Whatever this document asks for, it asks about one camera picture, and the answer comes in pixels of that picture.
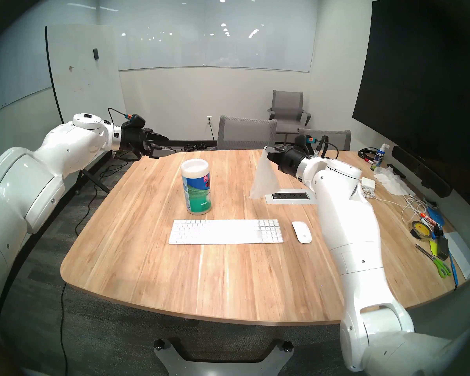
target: white keyboard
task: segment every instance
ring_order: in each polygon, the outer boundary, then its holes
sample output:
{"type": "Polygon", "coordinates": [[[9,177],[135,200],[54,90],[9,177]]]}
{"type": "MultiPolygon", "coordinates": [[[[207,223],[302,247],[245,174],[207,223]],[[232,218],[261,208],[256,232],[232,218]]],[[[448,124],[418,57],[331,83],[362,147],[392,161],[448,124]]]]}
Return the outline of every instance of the white keyboard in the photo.
{"type": "Polygon", "coordinates": [[[282,243],[277,220],[174,220],[170,244],[282,243]]]}

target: red marker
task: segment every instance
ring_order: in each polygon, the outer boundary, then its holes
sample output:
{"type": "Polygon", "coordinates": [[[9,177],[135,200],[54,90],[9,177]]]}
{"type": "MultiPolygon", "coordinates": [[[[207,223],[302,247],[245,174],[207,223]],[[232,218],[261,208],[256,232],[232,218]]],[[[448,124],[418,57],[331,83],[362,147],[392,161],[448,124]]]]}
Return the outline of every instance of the red marker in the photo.
{"type": "Polygon", "coordinates": [[[427,216],[424,212],[421,212],[419,214],[419,216],[421,218],[424,218],[427,222],[429,222],[430,224],[432,224],[433,226],[437,225],[439,228],[441,227],[438,222],[435,222],[434,220],[432,220],[429,216],[427,216]]]}

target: soundbar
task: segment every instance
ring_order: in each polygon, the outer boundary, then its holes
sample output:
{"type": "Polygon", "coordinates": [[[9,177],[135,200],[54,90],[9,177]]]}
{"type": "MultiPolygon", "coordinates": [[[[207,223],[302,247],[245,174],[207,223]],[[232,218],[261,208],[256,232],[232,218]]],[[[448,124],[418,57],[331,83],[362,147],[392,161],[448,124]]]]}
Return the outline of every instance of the soundbar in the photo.
{"type": "Polygon", "coordinates": [[[451,194],[453,188],[435,172],[433,172],[423,161],[413,156],[405,149],[395,146],[392,156],[405,165],[409,171],[421,179],[421,184],[427,189],[432,189],[436,194],[445,198],[451,194]]]}

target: gray carpet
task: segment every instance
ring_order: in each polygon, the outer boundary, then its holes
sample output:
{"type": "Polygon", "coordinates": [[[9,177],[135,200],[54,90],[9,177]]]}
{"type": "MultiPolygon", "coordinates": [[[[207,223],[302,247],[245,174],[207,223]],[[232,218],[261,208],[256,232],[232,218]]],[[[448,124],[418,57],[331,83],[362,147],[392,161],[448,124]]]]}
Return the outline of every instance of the gray carpet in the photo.
{"type": "MultiPolygon", "coordinates": [[[[102,169],[117,163],[122,162],[110,160],[102,169]]],[[[129,166],[103,179],[104,184],[113,187],[129,166]]],[[[13,282],[0,316],[3,340],[18,363],[52,376],[64,373],[60,266],[94,193],[87,183],[44,233],[13,282]]],[[[105,196],[99,190],[79,231],[105,196]]],[[[160,337],[173,341],[188,360],[213,361],[262,359],[274,339],[289,340],[295,352],[280,375],[351,374],[341,356],[339,325],[246,326],[182,319],[114,304],[69,286],[64,308],[69,375],[166,376],[152,347],[160,337]]]]}

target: office chair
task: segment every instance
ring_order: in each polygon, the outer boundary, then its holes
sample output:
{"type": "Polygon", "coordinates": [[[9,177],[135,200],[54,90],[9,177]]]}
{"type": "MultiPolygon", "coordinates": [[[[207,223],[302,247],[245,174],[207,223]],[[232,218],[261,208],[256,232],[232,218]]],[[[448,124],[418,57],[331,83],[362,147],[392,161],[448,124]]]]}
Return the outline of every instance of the office chair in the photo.
{"type": "Polygon", "coordinates": [[[352,132],[350,130],[313,130],[299,128],[299,134],[308,134],[314,138],[320,139],[323,135],[329,136],[329,142],[338,147],[340,151],[350,151],[350,142],[352,132]]]}
{"type": "Polygon", "coordinates": [[[276,120],[251,120],[221,115],[217,147],[224,149],[263,149],[275,145],[276,120]]]}
{"type": "Polygon", "coordinates": [[[284,145],[288,134],[297,134],[298,128],[308,125],[312,115],[303,110],[303,92],[273,91],[272,107],[268,109],[270,119],[277,120],[277,134],[283,133],[284,145]],[[301,118],[306,113],[306,122],[303,125],[301,118]]]}

